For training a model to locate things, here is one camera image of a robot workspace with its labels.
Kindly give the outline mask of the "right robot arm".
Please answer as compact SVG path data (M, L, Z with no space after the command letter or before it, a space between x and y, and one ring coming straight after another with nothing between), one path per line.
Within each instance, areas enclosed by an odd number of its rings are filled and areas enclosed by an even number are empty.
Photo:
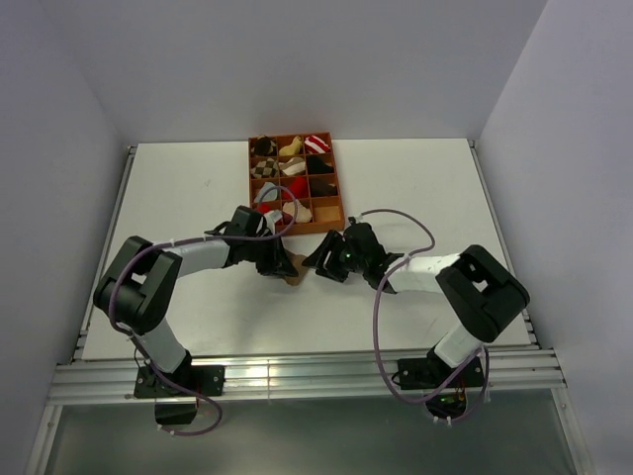
M328 232L303 265L337 282L358 273L386 293L443 295L458 323L430 352L428 374L441 386L452 384L462 363L483 344L494 342L530 303L526 288L478 244L444 256L393 253L367 223L352 224L343 233Z

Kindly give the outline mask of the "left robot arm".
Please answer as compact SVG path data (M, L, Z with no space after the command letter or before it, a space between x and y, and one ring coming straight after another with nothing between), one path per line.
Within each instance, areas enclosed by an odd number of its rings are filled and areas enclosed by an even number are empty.
M97 284L93 304L116 332L132 340L157 384L170 395L181 395L195 387L195 376L191 353L166 318L177 280L243 261L262 276L299 276L274 230L263 214L239 206L230 220L201 237L164 243L129 237Z

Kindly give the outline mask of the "red sock with white pattern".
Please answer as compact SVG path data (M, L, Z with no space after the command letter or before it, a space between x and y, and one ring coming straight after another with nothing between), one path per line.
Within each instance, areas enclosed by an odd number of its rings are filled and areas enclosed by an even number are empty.
M261 204L254 204L253 208L260 214L274 214L282 215L281 203L279 201L263 202Z

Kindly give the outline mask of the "beige maroon striped sock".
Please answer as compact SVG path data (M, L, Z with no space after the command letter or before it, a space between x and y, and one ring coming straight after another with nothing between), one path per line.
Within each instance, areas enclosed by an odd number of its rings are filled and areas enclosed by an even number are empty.
M305 206L300 201L284 202L282 212L286 221L294 220L296 224L306 224L313 219L310 207Z

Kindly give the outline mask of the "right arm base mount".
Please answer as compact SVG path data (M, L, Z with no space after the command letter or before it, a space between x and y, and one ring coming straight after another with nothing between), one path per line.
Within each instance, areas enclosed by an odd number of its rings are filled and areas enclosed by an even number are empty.
M405 391L432 390L443 383L454 368L439 359L430 357L401 358L392 382ZM484 368L479 357L470 361L447 385L447 388L476 388L485 382Z

